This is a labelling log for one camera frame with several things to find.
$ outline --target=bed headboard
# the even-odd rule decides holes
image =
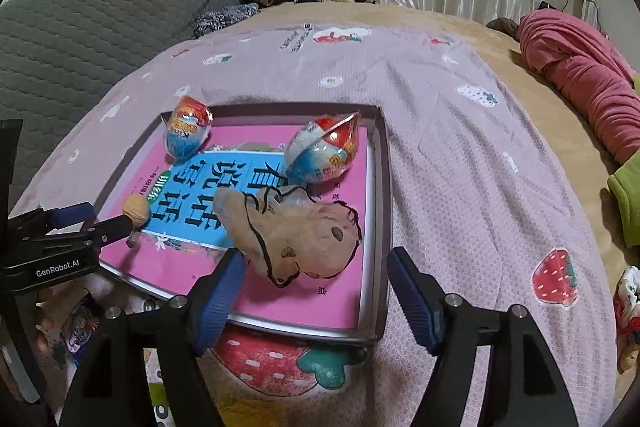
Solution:
[[[238,0],[8,0],[0,6],[0,115],[24,127],[9,205],[117,81],[191,38],[194,15]]]

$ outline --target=green cloth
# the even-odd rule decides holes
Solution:
[[[625,245],[640,245],[640,151],[609,176],[607,185],[618,199]]]
[[[154,407],[169,407],[169,401],[166,399],[166,391],[162,383],[149,383],[149,394],[151,395],[151,404]]]

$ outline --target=kinder joy egg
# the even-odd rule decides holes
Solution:
[[[360,114],[324,115],[309,122],[285,150],[286,173],[308,183],[322,183],[349,169],[358,153]]]
[[[166,123],[164,148],[176,161],[193,156],[209,136],[213,115],[209,108],[184,96]]]

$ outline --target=bed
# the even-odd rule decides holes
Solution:
[[[116,100],[117,96],[108,92],[122,77],[138,71],[169,46],[177,45],[178,48],[172,49],[179,52],[178,43],[189,38],[189,23],[194,15],[235,1],[9,0],[1,6],[2,117],[25,118],[26,129],[18,152],[11,202],[18,201],[34,175],[31,188],[43,179],[46,173],[36,172],[61,140],[55,154],[60,156],[62,151],[69,164],[78,158],[81,152],[76,154],[71,148],[69,154],[68,147],[82,126],[68,133],[94,106],[99,105],[105,118],[112,118],[104,110],[114,107],[121,99]],[[612,291],[623,269],[634,259],[633,253],[623,246],[617,204],[606,188],[607,177],[616,165],[584,120],[544,80],[527,71],[517,42],[475,22],[442,14],[402,7],[334,3],[269,8],[223,30],[217,38],[249,35],[264,28],[291,28],[303,23],[363,25],[393,28],[395,32],[412,28],[460,36],[473,46],[522,104],[558,157],[593,230]],[[250,100],[241,98],[236,102]],[[40,203],[34,199],[35,193],[27,189],[14,213]],[[118,299],[125,303],[123,307],[127,308],[126,288],[106,280],[86,284],[97,296],[118,294]],[[210,364],[214,361],[207,360],[201,367],[205,371],[219,371],[210,368]],[[614,364],[610,371],[615,372]],[[623,396],[632,376],[627,373],[618,379],[616,399]],[[53,387],[54,400],[60,401],[65,386]],[[596,425],[593,419],[589,425]]]

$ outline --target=pink bedsheet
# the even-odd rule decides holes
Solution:
[[[640,149],[634,70],[604,36],[558,10],[525,15],[518,29],[529,68],[552,82],[620,164]]]

